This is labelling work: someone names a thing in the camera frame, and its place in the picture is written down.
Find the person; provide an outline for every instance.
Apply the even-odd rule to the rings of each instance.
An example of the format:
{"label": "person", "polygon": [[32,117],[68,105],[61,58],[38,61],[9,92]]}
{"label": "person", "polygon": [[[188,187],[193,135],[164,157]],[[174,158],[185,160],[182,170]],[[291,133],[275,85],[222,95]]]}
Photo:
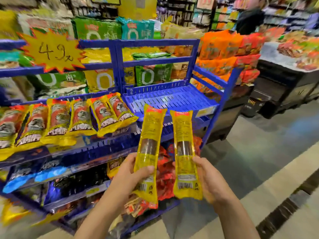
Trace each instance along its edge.
{"label": "person", "polygon": [[269,0],[259,0],[256,7],[243,11],[238,18],[236,31],[241,35],[255,32],[256,27],[264,23],[265,13],[262,10],[268,5]]}
{"label": "person", "polygon": [[[154,172],[153,166],[133,172],[136,155],[129,154],[121,164],[109,188],[75,233],[75,239],[105,239],[112,221],[120,214],[137,183]],[[206,158],[195,156],[193,161],[198,167],[204,197],[218,214],[225,239],[260,239],[246,210],[221,173]]]}

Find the person's left hand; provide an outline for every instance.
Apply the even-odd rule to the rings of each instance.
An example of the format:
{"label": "person's left hand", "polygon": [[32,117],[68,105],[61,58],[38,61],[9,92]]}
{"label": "person's left hand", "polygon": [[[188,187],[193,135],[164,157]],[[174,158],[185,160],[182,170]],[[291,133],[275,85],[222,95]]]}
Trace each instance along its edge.
{"label": "person's left hand", "polygon": [[154,166],[147,166],[134,173],[136,156],[137,153],[131,153],[125,158],[117,174],[114,176],[110,187],[107,189],[107,192],[115,193],[119,200],[127,200],[138,182],[149,177],[154,172]]}

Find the person's right hand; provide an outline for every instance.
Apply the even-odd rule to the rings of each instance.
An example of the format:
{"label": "person's right hand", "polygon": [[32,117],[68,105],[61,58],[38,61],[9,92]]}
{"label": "person's right hand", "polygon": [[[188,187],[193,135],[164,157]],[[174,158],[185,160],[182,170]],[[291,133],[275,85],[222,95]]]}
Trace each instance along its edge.
{"label": "person's right hand", "polygon": [[206,158],[194,156],[193,161],[197,165],[204,197],[209,203],[217,205],[237,199],[221,173]]}

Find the hand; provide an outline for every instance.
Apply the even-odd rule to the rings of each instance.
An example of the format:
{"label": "hand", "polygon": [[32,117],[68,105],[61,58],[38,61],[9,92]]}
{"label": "hand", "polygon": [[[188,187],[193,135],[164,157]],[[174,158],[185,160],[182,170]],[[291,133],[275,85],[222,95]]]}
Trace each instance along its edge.
{"label": "hand", "polygon": [[193,157],[205,199],[215,205],[237,199],[221,173],[206,159]]}
{"label": "hand", "polygon": [[137,153],[131,153],[126,157],[106,190],[108,193],[114,193],[118,200],[123,200],[124,204],[138,182],[149,177],[155,169],[154,166],[147,166],[134,173],[136,155]]}

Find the barcode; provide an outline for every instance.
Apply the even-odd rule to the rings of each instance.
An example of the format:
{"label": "barcode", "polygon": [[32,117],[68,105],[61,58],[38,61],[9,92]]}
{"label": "barcode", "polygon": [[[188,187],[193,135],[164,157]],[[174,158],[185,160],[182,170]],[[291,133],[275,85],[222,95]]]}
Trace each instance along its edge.
{"label": "barcode", "polygon": [[139,191],[146,191],[146,184],[139,184],[138,185],[138,190]]}
{"label": "barcode", "polygon": [[177,187],[179,190],[181,189],[192,189],[193,183],[185,183],[185,182],[178,182]]}

